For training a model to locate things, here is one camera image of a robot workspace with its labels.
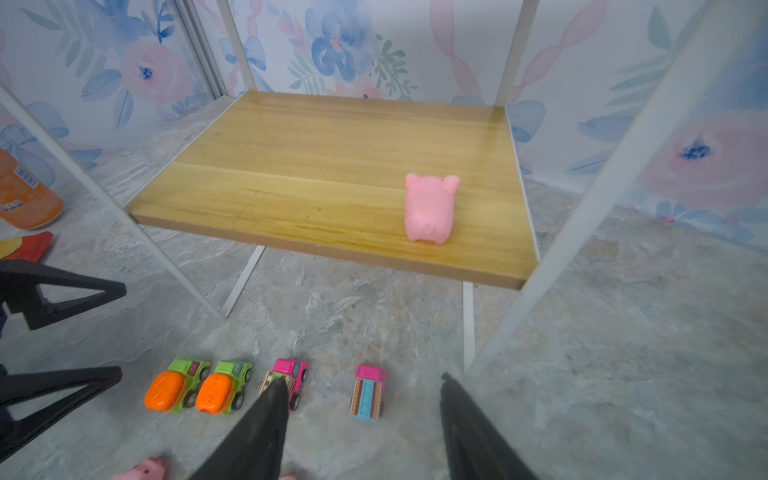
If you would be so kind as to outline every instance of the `white metal leg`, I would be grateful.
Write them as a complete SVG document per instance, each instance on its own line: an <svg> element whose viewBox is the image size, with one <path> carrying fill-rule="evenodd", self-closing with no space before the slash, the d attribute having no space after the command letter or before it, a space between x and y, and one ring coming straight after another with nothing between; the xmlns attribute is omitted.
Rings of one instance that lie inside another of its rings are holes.
<svg viewBox="0 0 768 480"><path fill-rule="evenodd" d="M685 118L768 12L765 0L719 0L670 66L587 193L554 239L494 335L469 368L488 368L531 308L565 270L656 150Z"/></svg>
<svg viewBox="0 0 768 480"><path fill-rule="evenodd" d="M0 104L11 112L11 115L16 117L27 129L32 132L34 136L42 143L48 151L50 151L54 157L56 157L61 164L69 170L75 178L85 185L85 187L97 198L100 202L107 206L109 210L123 223L125 228L130 231L136 238L142 242L149 251L157 258L160 263L166 267L187 290L192 293L200 303L203 304L205 309L211 315L223 318L214 305L208 301L196 287L189 281L188 278L174 265L170 258L166 257L163 250L155 245L152 239L139 227L134 219L130 215L125 213L125 210L115 202L107 192L101 189L98 184L83 170L80 164L75 161L74 158L67 152L45 129L40 123L32 117L31 114L24 108L24 105L11 93L4 85L0 84Z"/></svg>
<svg viewBox="0 0 768 480"><path fill-rule="evenodd" d="M248 59L245 56L245 50L243 50L243 42L240 41L240 35L237 33L237 26L235 25L235 19L232 16L229 2L227 0L216 0L216 3L219 5L219 10L221 11L221 20L227 28L227 35L230 36L232 49L235 51L235 57L237 57L237 64L240 66L240 71L243 73L245 89L256 90L256 82L253 79L253 72L250 70L250 66L248 66Z"/></svg>
<svg viewBox="0 0 768 480"><path fill-rule="evenodd" d="M515 89L515 77L517 76L520 62L523 60L525 46L528 43L528 37L531 35L533 19L538 9L538 0L523 0L523 6L520 8L520 16L515 26L515 34L512 36L512 45L509 48L507 65L504 66L502 75L502 84L498 87L495 105L497 107L506 107L512 103L512 90Z"/></svg>
<svg viewBox="0 0 768 480"><path fill-rule="evenodd" d="M464 371L475 359L475 291L472 282L462 282L464 307Z"/></svg>
<svg viewBox="0 0 768 480"><path fill-rule="evenodd" d="M235 306L235 302L243 292L245 283L250 278L250 274L253 272L253 269L256 268L256 264L259 262L259 258L261 258L262 253L264 253L264 245L256 245L256 249L250 255L248 263L245 264L243 272L239 277L237 277L237 282L235 282L235 286L232 288L232 292L230 292L230 295L227 297L227 301L224 302L224 306L221 307L221 314L225 317L229 317L230 313L232 313L232 308Z"/></svg>

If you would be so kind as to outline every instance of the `toy car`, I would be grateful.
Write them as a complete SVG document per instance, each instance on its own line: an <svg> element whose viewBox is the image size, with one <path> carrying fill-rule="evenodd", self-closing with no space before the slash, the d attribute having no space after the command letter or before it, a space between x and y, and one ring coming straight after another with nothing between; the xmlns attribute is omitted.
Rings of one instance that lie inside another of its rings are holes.
<svg viewBox="0 0 768 480"><path fill-rule="evenodd" d="M250 380L253 365L244 362L219 362L197 396L197 409L211 415L229 415L243 406L243 387Z"/></svg>
<svg viewBox="0 0 768 480"><path fill-rule="evenodd" d="M208 376L210 362L175 359L155 377L144 396L144 406L158 412L181 412L194 406L197 386Z"/></svg>
<svg viewBox="0 0 768 480"><path fill-rule="evenodd" d="M382 414L385 381L386 370L358 365L349 414L364 422L378 420Z"/></svg>
<svg viewBox="0 0 768 480"><path fill-rule="evenodd" d="M272 380L276 377L283 377L288 386L288 406L291 410L299 408L299 391L301 385L306 381L306 375L310 370L309 363L298 362L296 360L284 360L280 359L275 362L271 372L267 372L264 377L264 382L261 384L261 392L259 396L266 390Z"/></svg>

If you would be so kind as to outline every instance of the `floral wallpaper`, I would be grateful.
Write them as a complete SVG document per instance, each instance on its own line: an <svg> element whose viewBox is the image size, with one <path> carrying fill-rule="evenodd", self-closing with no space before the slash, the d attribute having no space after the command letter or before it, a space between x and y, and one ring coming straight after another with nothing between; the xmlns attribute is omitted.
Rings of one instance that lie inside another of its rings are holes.
<svg viewBox="0 0 768 480"><path fill-rule="evenodd" d="M524 175L583 193L705 0L542 2L508 107ZM768 18L670 132L623 205L768 249Z"/></svg>
<svg viewBox="0 0 768 480"><path fill-rule="evenodd" d="M0 82L92 168L211 100L178 28L161 0L5 0ZM2 108L0 148L54 189L69 180Z"/></svg>
<svg viewBox="0 0 768 480"><path fill-rule="evenodd" d="M194 4L227 93L242 93L217 3ZM495 100L501 83L522 0L230 0L229 5L260 90L486 104Z"/></svg>

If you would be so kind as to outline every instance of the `pig ear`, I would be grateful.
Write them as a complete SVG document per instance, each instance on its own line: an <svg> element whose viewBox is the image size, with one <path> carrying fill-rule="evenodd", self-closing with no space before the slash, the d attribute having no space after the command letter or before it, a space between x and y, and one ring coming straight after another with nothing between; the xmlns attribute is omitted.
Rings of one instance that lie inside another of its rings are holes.
<svg viewBox="0 0 768 480"><path fill-rule="evenodd" d="M455 175L448 175L442 179L442 186L451 194L456 193L459 183L460 180Z"/></svg>
<svg viewBox="0 0 768 480"><path fill-rule="evenodd" d="M407 174L406 175L406 188L413 187L416 182L421 180L422 176L419 174Z"/></svg>

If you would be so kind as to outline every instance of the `orange can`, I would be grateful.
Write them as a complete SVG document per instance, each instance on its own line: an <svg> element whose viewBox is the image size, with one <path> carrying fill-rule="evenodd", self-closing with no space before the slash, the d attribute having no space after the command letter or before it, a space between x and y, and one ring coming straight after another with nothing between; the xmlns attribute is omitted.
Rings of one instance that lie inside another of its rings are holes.
<svg viewBox="0 0 768 480"><path fill-rule="evenodd" d="M0 218L30 230L61 215L64 202L8 152L0 150Z"/></svg>

